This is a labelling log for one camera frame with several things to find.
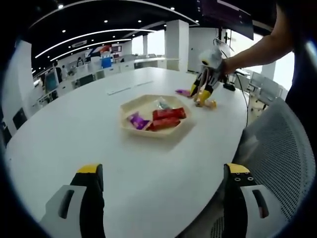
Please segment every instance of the hexagonal tray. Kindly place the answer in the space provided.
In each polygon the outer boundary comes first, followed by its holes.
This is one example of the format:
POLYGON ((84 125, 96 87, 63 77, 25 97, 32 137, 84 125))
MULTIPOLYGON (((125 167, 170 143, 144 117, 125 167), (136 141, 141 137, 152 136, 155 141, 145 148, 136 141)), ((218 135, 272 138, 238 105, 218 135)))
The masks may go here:
POLYGON ((133 133, 136 135, 147 136, 147 137, 167 137, 174 134, 176 131, 180 130, 184 125, 184 122, 187 121, 192 113, 189 108, 183 104, 178 98, 174 96, 166 96, 166 95, 143 95, 138 97, 130 102, 122 104, 120 106, 121 109, 121 128, 129 133, 133 133), (172 128, 167 128, 158 131, 146 131, 146 130, 137 130, 133 127, 131 122, 127 119, 128 116, 135 112, 139 112, 140 116, 145 120, 153 120, 152 112, 157 110, 155 100, 160 97, 164 98, 168 105, 172 108, 180 108, 183 107, 186 113, 186 118, 181 119, 181 123, 172 128))

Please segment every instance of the hand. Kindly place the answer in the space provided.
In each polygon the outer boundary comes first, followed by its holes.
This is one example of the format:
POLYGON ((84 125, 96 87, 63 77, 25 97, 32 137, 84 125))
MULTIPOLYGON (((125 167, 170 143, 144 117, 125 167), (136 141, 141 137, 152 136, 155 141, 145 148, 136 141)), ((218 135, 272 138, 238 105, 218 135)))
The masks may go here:
POLYGON ((232 62, 232 58, 224 59, 223 62, 224 62, 223 72, 225 74, 231 74, 231 73, 234 73, 234 71, 236 71, 237 68, 234 66, 232 62))

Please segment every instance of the office desk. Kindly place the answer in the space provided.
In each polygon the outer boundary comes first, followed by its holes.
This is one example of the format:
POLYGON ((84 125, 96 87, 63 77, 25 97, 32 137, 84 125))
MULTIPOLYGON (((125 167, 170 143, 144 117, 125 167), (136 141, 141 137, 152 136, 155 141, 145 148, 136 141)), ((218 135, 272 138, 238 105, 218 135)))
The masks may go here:
POLYGON ((85 164, 104 168, 107 238, 173 238, 204 209, 232 161, 246 124, 240 90, 219 86, 217 109, 197 108, 174 93, 192 74, 142 68, 92 82, 48 104, 10 140, 10 175, 27 210, 39 221, 45 204, 85 164), (132 87, 108 95, 107 92, 132 87), (195 125, 179 141, 123 133, 119 106, 144 94, 174 95, 195 125))

